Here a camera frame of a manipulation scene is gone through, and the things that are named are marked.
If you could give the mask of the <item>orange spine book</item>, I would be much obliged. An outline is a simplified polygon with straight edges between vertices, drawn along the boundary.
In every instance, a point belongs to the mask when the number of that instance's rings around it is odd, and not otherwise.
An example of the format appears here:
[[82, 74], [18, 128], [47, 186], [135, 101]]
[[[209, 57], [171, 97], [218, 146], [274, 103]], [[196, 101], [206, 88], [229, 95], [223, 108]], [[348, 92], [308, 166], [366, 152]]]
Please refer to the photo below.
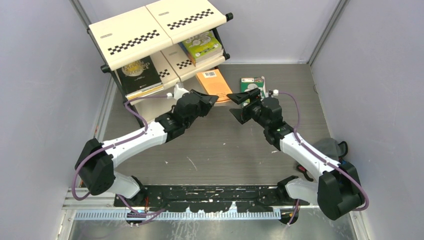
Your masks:
[[219, 69], [198, 72], [195, 77], [208, 95], [218, 96], [217, 104], [231, 101], [227, 94], [232, 94], [233, 92]]

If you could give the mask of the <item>yellow book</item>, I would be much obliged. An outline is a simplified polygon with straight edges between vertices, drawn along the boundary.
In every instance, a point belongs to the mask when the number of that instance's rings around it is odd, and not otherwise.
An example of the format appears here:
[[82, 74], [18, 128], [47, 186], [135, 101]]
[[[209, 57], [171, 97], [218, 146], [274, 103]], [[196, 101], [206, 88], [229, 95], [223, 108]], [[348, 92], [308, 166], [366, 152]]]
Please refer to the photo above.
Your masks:
[[125, 98], [129, 101], [129, 100], [133, 100], [140, 97], [146, 97], [146, 96], [155, 94], [157, 92], [161, 92], [164, 89], [165, 88], [163, 85], [153, 86], [151, 88], [141, 89], [141, 90], [126, 94]]

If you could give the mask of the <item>light green spine book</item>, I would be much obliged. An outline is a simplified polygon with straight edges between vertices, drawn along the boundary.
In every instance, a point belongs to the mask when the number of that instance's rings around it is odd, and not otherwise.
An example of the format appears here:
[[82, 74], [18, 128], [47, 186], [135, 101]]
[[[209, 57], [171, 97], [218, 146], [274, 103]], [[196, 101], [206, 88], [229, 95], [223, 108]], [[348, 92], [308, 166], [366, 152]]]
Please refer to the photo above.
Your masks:
[[222, 56], [224, 49], [212, 31], [205, 31], [179, 43], [188, 59], [196, 66]]

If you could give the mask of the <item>black Moon Sixpence book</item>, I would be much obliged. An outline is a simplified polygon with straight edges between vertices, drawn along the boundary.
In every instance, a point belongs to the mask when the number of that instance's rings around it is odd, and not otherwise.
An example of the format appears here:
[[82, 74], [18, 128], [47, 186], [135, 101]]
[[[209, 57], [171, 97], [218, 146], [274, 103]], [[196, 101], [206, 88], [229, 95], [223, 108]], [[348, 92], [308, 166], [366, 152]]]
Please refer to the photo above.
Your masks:
[[126, 95], [162, 85], [161, 78], [150, 56], [141, 58], [115, 70]]

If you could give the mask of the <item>cream three-tier shelf rack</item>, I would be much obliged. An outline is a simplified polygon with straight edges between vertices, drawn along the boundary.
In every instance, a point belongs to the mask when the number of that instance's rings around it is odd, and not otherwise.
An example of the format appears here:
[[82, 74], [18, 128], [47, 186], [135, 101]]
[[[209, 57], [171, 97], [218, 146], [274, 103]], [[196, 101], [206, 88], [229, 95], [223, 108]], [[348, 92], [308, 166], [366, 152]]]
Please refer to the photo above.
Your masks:
[[168, 111], [171, 101], [159, 98], [200, 71], [209, 70], [227, 60], [228, 53], [194, 66], [179, 43], [204, 31], [217, 28], [234, 15], [221, 13], [207, 0], [159, 0], [122, 14], [92, 23], [87, 32], [105, 64], [101, 70], [110, 73], [121, 86], [115, 73], [120, 67], [150, 56], [160, 75], [164, 90], [138, 99], [132, 109], [146, 121]]

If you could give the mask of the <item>dark green spine book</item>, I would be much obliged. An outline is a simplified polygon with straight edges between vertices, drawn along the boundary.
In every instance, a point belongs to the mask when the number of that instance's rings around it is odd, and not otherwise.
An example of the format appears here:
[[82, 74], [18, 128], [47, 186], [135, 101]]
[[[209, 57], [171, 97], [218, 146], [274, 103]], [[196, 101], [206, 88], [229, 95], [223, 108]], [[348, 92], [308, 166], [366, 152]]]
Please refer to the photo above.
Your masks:
[[260, 89], [262, 99], [268, 96], [264, 76], [242, 77], [240, 79], [240, 90], [242, 92], [248, 92], [256, 88]]

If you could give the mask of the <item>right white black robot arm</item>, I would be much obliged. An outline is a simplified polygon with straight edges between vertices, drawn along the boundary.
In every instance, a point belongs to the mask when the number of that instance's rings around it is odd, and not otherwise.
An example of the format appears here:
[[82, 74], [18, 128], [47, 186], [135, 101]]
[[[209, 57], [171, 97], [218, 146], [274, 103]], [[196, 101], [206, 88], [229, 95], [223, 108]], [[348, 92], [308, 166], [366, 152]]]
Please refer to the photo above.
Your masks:
[[258, 88], [229, 93], [227, 97], [237, 105], [249, 103], [241, 108], [230, 109], [240, 124], [254, 120], [261, 127], [267, 142], [278, 151], [293, 158], [315, 179], [315, 182], [300, 178], [285, 179], [277, 198], [283, 205], [302, 200], [319, 206], [331, 220], [337, 220], [351, 211], [364, 211], [370, 205], [369, 196], [361, 185], [356, 167], [341, 163], [326, 156], [309, 144], [299, 133], [297, 126], [284, 121], [278, 90], [262, 98]]

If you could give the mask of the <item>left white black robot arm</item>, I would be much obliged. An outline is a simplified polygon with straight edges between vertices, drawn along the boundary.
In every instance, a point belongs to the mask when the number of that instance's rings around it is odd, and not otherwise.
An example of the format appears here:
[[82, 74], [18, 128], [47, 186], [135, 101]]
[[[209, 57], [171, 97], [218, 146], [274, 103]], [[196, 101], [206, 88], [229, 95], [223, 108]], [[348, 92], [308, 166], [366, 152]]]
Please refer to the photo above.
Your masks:
[[183, 135], [198, 117], [210, 112], [219, 98], [178, 86], [166, 97], [176, 100], [171, 110], [150, 123], [143, 119], [140, 129], [104, 142], [97, 138], [86, 142], [75, 164], [75, 175], [85, 184], [88, 195], [113, 193], [135, 207], [141, 206], [146, 200], [146, 188], [136, 177], [117, 172], [116, 167], [138, 153]]

